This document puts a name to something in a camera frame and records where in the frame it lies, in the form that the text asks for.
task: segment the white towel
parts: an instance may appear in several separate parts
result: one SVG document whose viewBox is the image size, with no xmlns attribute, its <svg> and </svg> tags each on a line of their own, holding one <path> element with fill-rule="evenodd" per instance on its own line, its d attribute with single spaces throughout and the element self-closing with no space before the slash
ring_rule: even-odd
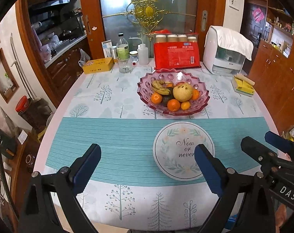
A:
<svg viewBox="0 0 294 233">
<path fill-rule="evenodd" d="M 209 31 L 213 30 L 211 28 L 216 31 L 217 43 L 219 47 L 236 51 L 244 55 L 248 60 L 252 60 L 254 45 L 250 40 L 242 34 L 222 26 L 210 26 Z"/>
</svg>

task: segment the kitchen counter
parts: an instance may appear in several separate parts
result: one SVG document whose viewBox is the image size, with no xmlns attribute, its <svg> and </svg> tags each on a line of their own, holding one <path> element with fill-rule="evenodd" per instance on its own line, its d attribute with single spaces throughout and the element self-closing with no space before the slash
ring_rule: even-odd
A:
<svg viewBox="0 0 294 233">
<path fill-rule="evenodd" d="M 63 55 L 66 51 L 68 51 L 70 48 L 72 48 L 74 45 L 78 44 L 81 40 L 85 39 L 87 37 L 87 35 L 83 35 L 79 38 L 77 38 L 75 41 L 73 41 L 73 43 L 69 44 L 68 46 L 66 46 L 63 50 L 61 50 L 58 54 L 56 54 L 55 56 L 52 57 L 52 59 L 50 61 L 48 61 L 47 63 L 45 63 L 45 68 L 48 68 L 54 61 L 57 60 L 57 58 L 59 58 L 61 55 Z"/>
</svg>

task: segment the fruit bowl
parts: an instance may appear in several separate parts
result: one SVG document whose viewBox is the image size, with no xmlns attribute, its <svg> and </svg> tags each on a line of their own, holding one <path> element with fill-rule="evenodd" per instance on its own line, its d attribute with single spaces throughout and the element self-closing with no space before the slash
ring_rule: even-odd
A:
<svg viewBox="0 0 294 233">
<path fill-rule="evenodd" d="M 171 82 L 174 85 L 179 82 L 188 83 L 200 92 L 200 97 L 195 101 L 191 101 L 191 107 L 187 110 L 179 109 L 178 111 L 170 111 L 165 106 L 152 103 L 150 98 L 154 91 L 151 87 L 151 83 L 154 80 L 163 80 Z M 144 77 L 140 78 L 140 82 L 137 85 L 137 93 L 147 106 L 160 113 L 172 116 L 188 116 L 198 113 L 207 106 L 207 102 L 210 99 L 209 91 L 206 89 L 204 82 L 201 82 L 199 78 L 192 76 L 192 74 L 185 73 L 184 71 L 177 71 L 176 69 L 160 69 L 152 73 L 147 73 Z"/>
</svg>

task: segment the blue gripper pad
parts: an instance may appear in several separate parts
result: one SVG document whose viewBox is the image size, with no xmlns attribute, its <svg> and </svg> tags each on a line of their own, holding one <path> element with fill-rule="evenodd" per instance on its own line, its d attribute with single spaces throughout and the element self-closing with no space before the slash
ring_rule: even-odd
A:
<svg viewBox="0 0 294 233">
<path fill-rule="evenodd" d="M 265 134 L 264 139 L 267 143 L 269 143 L 270 145 L 274 146 L 275 148 L 279 149 L 284 153 L 288 153 L 292 148 L 292 141 L 286 140 L 271 131 L 268 131 Z"/>
<path fill-rule="evenodd" d="M 218 158 L 214 158 L 203 144 L 196 146 L 195 160 L 211 192 L 221 197 L 223 194 L 223 184 L 227 179 L 224 165 Z"/>
<path fill-rule="evenodd" d="M 73 183 L 72 191 L 74 195 L 84 191 L 101 159 L 101 155 L 100 146 L 93 143 L 82 157 L 73 162 L 70 167 L 69 180 Z"/>
</svg>

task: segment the white appliance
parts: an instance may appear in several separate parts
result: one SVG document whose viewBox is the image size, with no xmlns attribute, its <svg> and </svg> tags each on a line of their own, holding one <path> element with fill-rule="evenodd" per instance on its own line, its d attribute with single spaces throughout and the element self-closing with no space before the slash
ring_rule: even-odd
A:
<svg viewBox="0 0 294 233">
<path fill-rule="evenodd" d="M 217 31 L 211 26 L 206 35 L 203 64 L 212 73 L 233 77 L 241 72 L 245 56 L 239 52 L 221 48 Z"/>
</svg>

